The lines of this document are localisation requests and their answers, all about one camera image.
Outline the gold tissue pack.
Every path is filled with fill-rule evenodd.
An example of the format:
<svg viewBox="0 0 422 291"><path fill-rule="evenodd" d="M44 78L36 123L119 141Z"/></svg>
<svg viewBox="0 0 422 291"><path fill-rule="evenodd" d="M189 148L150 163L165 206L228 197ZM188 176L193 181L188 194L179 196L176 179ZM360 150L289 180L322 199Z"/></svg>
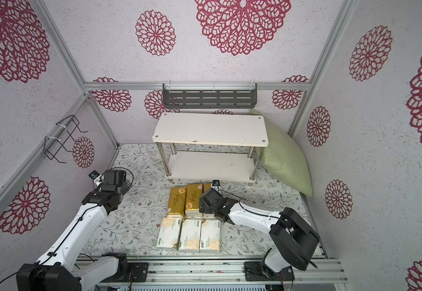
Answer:
<svg viewBox="0 0 422 291"><path fill-rule="evenodd" d="M185 199L185 216L186 218L201 218L203 214L200 212L200 198L203 194L202 184L188 184Z"/></svg>
<svg viewBox="0 0 422 291"><path fill-rule="evenodd" d="M211 188L212 188L212 183L204 183L203 184L203 193L206 193Z"/></svg>
<svg viewBox="0 0 422 291"><path fill-rule="evenodd" d="M167 217L184 218L185 217L186 188L173 187L169 195L167 205Z"/></svg>

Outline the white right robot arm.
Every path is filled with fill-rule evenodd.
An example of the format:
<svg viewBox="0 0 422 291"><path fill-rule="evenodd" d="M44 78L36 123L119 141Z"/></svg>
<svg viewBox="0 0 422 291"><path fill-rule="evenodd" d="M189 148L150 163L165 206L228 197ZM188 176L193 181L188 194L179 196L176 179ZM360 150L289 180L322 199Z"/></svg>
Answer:
<svg viewBox="0 0 422 291"><path fill-rule="evenodd" d="M200 211L212 213L223 224L250 227L268 234L275 246L260 263L261 272L267 278L289 267L302 271L308 266L318 267L312 257L320 243L320 236L292 208L286 207L281 212L259 209L225 197L211 188L200 198Z"/></svg>

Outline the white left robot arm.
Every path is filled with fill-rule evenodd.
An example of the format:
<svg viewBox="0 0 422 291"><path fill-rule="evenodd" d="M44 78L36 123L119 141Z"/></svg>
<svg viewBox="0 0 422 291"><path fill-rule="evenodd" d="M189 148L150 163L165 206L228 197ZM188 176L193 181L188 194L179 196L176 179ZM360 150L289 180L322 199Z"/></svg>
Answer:
<svg viewBox="0 0 422 291"><path fill-rule="evenodd" d="M20 291L89 291L105 279L122 281L130 268L124 253L105 253L82 267L75 263L96 228L116 211L132 186L131 171L116 167L93 179L89 192L68 227L34 263L23 264L16 274Z"/></svg>

